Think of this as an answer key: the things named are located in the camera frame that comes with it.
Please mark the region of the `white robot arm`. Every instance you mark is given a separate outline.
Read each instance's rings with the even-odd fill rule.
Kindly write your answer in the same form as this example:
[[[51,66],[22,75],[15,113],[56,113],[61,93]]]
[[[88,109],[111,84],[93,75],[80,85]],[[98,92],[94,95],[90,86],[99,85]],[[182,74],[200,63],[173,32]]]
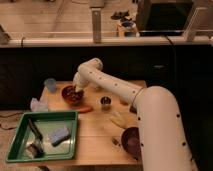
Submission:
[[[105,74],[102,68],[98,58],[80,64],[73,79],[76,91],[92,82],[136,108],[143,171],[199,171],[175,96],[161,86],[143,88]]]

